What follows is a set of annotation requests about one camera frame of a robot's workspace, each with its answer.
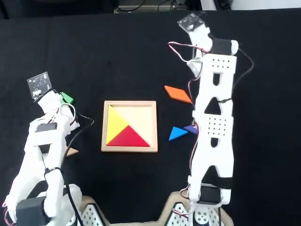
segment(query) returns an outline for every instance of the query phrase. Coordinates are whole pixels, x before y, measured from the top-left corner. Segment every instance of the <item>wooden frame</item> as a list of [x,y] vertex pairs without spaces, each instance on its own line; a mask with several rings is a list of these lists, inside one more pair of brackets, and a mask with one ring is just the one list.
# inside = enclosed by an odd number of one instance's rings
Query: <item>wooden frame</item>
[[[108,126],[108,110],[109,106],[118,107],[140,107],[147,106],[151,108],[151,118],[149,119],[152,123],[152,130],[150,135],[152,137],[152,143],[150,147],[133,147],[133,146],[107,146],[107,126]],[[156,101],[108,101],[104,102],[103,108],[103,134],[102,134],[102,145],[101,151],[103,152],[157,152],[158,151],[158,138],[157,138],[157,109]]]

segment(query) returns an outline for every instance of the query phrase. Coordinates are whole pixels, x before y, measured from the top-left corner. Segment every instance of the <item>orange piece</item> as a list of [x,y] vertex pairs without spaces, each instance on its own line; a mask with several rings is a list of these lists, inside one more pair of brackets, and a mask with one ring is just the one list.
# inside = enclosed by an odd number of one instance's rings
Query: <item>orange piece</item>
[[164,86],[164,88],[172,99],[180,100],[190,104],[192,103],[189,96],[183,89],[177,89],[170,86]]

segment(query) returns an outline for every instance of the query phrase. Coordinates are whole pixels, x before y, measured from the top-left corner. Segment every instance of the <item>tangram puzzle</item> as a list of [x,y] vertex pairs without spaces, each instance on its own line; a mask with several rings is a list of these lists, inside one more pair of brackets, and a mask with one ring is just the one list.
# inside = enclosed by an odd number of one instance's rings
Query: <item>tangram puzzle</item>
[[105,101],[102,151],[157,152],[156,101]]

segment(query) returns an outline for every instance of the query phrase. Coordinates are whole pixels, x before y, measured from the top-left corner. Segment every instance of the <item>purple triangle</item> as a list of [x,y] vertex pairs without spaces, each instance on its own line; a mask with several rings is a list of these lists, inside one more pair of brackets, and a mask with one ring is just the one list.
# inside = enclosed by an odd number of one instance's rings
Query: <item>purple triangle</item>
[[195,128],[195,127],[193,127],[193,126],[185,126],[184,127],[184,130],[187,130],[188,132],[190,132],[190,133],[193,133],[193,134],[198,134],[198,130],[197,130],[197,128]]

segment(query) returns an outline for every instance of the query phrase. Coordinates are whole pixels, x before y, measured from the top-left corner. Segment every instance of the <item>yellow triangle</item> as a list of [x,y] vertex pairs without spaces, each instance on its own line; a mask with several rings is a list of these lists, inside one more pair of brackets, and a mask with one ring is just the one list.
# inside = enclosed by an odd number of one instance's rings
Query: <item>yellow triangle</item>
[[112,108],[111,105],[109,105],[106,144],[108,144],[127,126],[128,123],[118,114],[118,112],[114,108]]

